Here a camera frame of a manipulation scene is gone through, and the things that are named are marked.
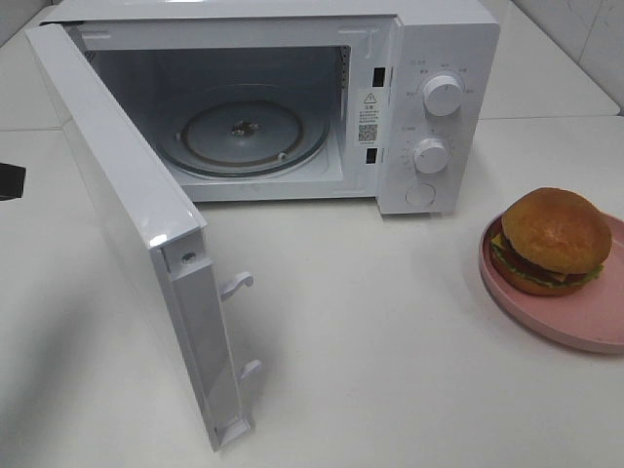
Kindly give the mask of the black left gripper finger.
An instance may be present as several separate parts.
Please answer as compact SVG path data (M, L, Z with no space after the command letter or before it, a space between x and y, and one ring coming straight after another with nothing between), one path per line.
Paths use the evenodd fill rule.
M22 197L25 167L7 163L0 164L0 200L10 201Z

